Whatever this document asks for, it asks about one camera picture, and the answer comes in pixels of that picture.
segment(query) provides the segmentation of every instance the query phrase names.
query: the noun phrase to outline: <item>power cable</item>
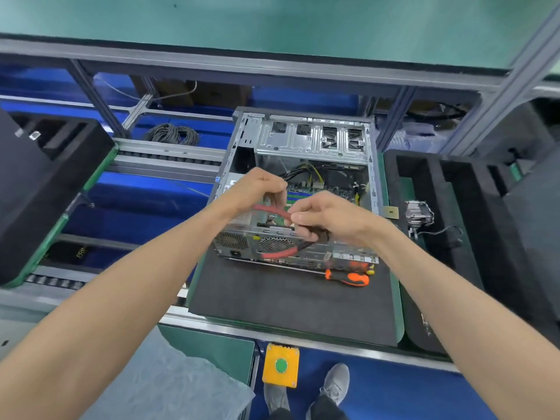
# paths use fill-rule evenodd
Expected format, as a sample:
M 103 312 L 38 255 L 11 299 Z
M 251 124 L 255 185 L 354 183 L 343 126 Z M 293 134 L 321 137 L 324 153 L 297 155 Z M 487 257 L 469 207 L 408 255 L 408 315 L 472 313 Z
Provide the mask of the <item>power cable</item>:
M 101 82 L 101 83 L 107 85 L 107 86 L 108 86 L 109 88 L 111 88 L 113 91 L 116 91 L 116 92 L 122 94 L 123 96 L 127 96 L 127 97 L 129 97 L 129 98 L 133 98 L 134 100 L 142 100 L 142 98 L 140 98 L 140 97 L 132 96 L 132 95 L 130 95 L 130 94 L 128 94 L 128 93 L 125 93 L 124 91 L 119 90 L 118 88 L 113 87 L 111 84 L 109 84 L 107 81 L 105 81 L 105 80 L 104 80 L 103 78 L 101 78 L 101 77 L 94 76 L 94 79 L 96 79 L 97 81 L 99 81 L 99 82 Z M 194 82 L 194 88 L 193 88 L 192 90 L 190 90 L 190 91 L 187 91 L 187 92 L 185 92 L 185 93 L 171 94 L 171 95 L 169 95 L 169 96 L 164 96 L 164 97 L 152 98 L 151 101 L 159 101 L 159 100 L 163 100 L 163 99 L 166 99 L 166 98 L 172 98 L 172 97 L 178 97 L 178 96 L 186 96 L 187 94 L 192 94 L 192 93 L 194 93 L 194 92 L 196 91 L 196 89 L 197 89 L 197 86 L 198 86 L 198 81 L 195 81 L 195 82 Z
M 157 143 L 182 144 L 197 146 L 200 140 L 198 133 L 187 125 L 174 126 L 171 123 L 156 125 L 144 134 L 144 141 Z

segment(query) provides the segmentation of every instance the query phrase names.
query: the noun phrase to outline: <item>black pants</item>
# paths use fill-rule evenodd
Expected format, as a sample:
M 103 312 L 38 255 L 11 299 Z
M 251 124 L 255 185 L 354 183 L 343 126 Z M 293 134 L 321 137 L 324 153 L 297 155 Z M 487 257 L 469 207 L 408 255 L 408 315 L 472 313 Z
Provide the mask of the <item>black pants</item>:
M 311 420 L 348 420 L 348 417 L 333 400 L 325 395 L 319 395 L 311 408 Z M 278 408 L 273 411 L 268 420 L 293 420 L 293 417 L 285 408 Z

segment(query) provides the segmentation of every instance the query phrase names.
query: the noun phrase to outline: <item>pliers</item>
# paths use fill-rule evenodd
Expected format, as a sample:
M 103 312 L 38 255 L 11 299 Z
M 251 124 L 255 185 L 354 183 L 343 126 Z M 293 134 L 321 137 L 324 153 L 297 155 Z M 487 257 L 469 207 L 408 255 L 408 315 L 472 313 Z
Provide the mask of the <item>pliers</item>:
M 275 215 L 278 215 L 279 217 L 282 217 L 283 219 L 287 219 L 288 221 L 291 221 L 291 215 L 290 214 L 288 214 L 283 209 L 276 208 L 275 206 L 253 205 L 253 210 L 254 211 L 268 212 L 270 214 L 275 214 Z M 326 242 L 330 238 L 330 233 L 326 228 L 309 226 L 309 225 L 301 225 L 301 226 L 307 228 L 312 233 L 317 234 L 318 241 Z M 293 255 L 297 254 L 298 252 L 301 252 L 303 249 L 305 249 L 307 247 L 310 247 L 313 243 L 315 243 L 315 242 L 301 241 L 295 247 L 290 247 L 289 249 L 281 250 L 280 252 L 274 252 L 274 253 L 269 253 L 269 254 L 261 253 L 260 255 L 264 259 L 287 258 L 288 256 L 293 256 Z

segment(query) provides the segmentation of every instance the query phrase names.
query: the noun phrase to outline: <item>green button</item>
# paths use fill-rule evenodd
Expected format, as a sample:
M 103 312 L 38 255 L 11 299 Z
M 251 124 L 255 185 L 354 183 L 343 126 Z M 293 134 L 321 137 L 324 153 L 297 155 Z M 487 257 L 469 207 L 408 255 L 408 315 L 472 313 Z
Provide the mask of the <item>green button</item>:
M 283 358 L 276 360 L 276 364 L 274 366 L 276 367 L 276 371 L 279 373 L 285 373 L 288 369 L 288 363 Z

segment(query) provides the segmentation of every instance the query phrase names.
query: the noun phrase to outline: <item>cable bundle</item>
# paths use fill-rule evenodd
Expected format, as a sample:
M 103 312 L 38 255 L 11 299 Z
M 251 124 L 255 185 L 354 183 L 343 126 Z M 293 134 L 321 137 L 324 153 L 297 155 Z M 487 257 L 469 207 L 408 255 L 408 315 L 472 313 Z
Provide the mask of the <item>cable bundle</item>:
M 319 183 L 324 183 L 323 177 L 321 177 L 321 174 L 319 174 L 317 168 L 315 168 L 311 163 L 302 163 L 296 166 L 294 169 L 287 171 L 285 174 L 282 174 L 281 177 L 285 179 L 285 181 L 290 181 L 292 178 L 294 178 L 299 174 L 307 173 L 309 174 L 308 182 L 313 183 L 314 179 L 313 179 L 312 172 L 314 172 L 317 175 Z
M 144 134 L 145 141 L 156 141 L 158 143 L 183 144 L 186 146 L 197 146 L 200 140 L 198 133 L 190 126 L 173 124 L 160 124 L 151 128 Z

